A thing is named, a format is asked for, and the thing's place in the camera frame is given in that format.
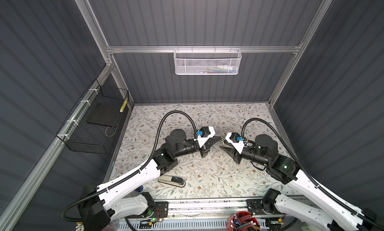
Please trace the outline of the red pencil cup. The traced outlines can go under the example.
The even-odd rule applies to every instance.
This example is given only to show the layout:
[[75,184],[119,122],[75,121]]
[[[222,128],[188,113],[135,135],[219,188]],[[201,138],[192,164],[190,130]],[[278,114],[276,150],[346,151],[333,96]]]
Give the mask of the red pencil cup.
[[261,225],[253,214],[249,212],[237,212],[227,219],[227,231],[261,231]]

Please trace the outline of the black foam pad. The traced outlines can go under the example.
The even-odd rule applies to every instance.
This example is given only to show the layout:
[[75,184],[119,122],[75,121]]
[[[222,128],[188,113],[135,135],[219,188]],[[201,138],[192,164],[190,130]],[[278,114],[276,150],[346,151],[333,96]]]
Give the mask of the black foam pad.
[[99,103],[87,118],[87,123],[105,127],[114,127],[118,123],[120,114],[119,106]]

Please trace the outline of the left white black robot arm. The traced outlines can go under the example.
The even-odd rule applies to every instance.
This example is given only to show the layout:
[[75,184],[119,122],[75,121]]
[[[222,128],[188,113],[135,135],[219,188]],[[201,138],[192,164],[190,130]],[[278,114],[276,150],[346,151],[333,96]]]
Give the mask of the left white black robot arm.
[[95,186],[86,185],[81,198],[93,197],[77,206],[81,223],[87,231],[101,231],[110,222],[129,216],[149,217],[155,210],[155,201],[148,192],[136,198],[123,198],[143,184],[158,179],[178,165],[178,157],[198,152],[207,156],[211,147],[222,140],[215,135],[214,128],[202,127],[196,139],[187,139],[185,131],[173,130],[165,143],[157,149],[149,164],[139,167],[110,182]]

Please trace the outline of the clear pencil jar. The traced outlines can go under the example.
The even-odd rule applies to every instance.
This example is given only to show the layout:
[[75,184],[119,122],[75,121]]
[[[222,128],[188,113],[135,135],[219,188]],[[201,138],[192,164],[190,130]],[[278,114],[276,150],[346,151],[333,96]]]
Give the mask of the clear pencil jar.
[[85,231],[85,226],[84,226],[83,222],[77,222],[76,223],[75,231]]

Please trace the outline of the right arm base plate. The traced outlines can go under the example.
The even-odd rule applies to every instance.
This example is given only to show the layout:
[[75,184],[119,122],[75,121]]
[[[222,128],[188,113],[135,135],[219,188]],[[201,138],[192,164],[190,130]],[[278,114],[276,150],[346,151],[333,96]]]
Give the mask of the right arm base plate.
[[246,208],[249,213],[257,216],[261,216],[261,215],[279,216],[279,217],[285,216],[285,214],[282,214],[276,208],[273,208],[272,211],[265,211],[264,206],[262,204],[262,199],[247,199]]

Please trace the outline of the grey black stapler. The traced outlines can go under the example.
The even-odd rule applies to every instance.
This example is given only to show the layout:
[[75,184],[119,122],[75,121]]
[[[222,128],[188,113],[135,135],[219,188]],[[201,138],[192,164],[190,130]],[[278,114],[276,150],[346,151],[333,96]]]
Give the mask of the grey black stapler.
[[160,176],[158,178],[158,182],[162,184],[174,186],[177,188],[184,188],[186,185],[186,182],[183,178],[175,177],[175,176],[166,176],[166,175]]

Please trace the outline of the yellow marker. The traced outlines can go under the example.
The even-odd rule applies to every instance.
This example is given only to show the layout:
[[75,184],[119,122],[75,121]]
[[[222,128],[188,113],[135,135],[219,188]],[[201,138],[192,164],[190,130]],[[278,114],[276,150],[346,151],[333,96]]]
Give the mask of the yellow marker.
[[123,112],[124,112],[124,109],[125,109],[127,103],[128,103],[128,99],[125,99],[124,102],[123,102],[123,104],[122,104],[121,107],[120,107],[120,113],[123,113]]

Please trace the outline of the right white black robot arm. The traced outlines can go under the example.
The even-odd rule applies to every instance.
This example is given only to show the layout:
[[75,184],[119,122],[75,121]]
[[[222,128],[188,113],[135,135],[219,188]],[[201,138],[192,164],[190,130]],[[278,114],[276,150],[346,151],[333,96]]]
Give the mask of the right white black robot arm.
[[299,164],[278,153],[278,143],[266,134],[248,141],[238,133],[228,133],[222,148],[237,164],[246,159],[273,179],[299,191],[317,207],[292,200],[283,193],[269,189],[259,205],[266,214],[291,215],[322,231],[361,231],[384,227],[376,223],[377,215],[341,199],[307,175]]

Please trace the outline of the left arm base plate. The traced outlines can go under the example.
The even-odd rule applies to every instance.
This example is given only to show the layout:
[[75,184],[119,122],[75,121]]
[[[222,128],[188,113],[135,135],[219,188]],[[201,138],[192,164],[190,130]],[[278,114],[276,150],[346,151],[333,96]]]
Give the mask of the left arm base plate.
[[155,201],[155,206],[149,208],[144,214],[128,216],[129,219],[152,219],[152,218],[167,218],[169,211],[169,202]]

